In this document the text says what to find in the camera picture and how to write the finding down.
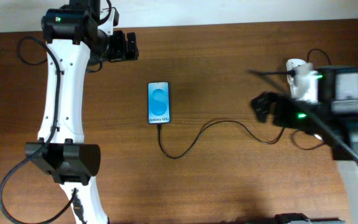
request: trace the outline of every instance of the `green light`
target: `green light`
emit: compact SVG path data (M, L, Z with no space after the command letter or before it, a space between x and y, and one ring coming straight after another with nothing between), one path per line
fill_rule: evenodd
M306 117L306 115L303 114L303 113L299 113L299 114L298 114L298 118L299 118L299 119L302 119L302 118L305 118L305 117Z

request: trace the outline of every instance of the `tabletop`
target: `tabletop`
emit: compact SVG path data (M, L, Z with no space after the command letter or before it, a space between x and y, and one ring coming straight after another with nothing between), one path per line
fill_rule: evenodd
M83 93L85 143L99 144L97 175L104 211L113 223L219 223L304 213L350 222L346 191L327 146L303 151L285 130L264 145L235 124L207 130L184 158L166 158L157 127L147 122L147 84L168 81L170 124L163 144L181 154L211 120L234 119L257 137L273 139L280 128L258 123L250 101L268 84L248 69L285 70L289 58L325 50L333 64L358 67L358 19L269 22L217 26L123 29L135 32L137 61L107 63L86 74ZM0 181L24 158L24 144L35 141L45 106L47 65L27 66L16 57L17 41L40 32L0 34ZM42 60L45 52L26 42L23 55ZM312 53L315 67L326 65ZM285 77L273 77L285 88ZM318 140L300 134L304 147ZM33 163L6 185L8 210L24 222L55 215L67 198L51 176ZM56 223L73 223L66 212ZM8 223L0 212L0 223Z

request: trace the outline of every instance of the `wood grain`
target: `wood grain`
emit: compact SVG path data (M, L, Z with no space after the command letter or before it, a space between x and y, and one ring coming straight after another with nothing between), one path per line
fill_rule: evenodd
M147 84L170 82L172 123L164 126L169 153L180 154L205 122L242 121L262 139L280 128L260 124L249 106L273 90L248 69L283 70L289 58L305 58L312 48L327 51L334 64L358 67L358 20L273 22L220 26L124 29L135 32L140 57L106 64L86 75L83 126L87 143L99 144L98 189L104 211L118 223L217 223L301 212L311 218L349 221L346 192L328 147L302 151L282 140L266 146L234 124L211 128L185 158L172 161L157 144L157 128L147 123ZM0 181L24 158L44 112L46 65L28 67L15 55L24 35L0 34ZM45 57L30 42L24 56ZM325 65L315 53L311 60ZM282 77L277 80L286 86ZM299 143L316 140L299 136ZM26 222L54 215L67 202L50 176L33 164L9 181L4 200ZM0 223L8 223L0 212ZM66 212L56 223L73 223Z

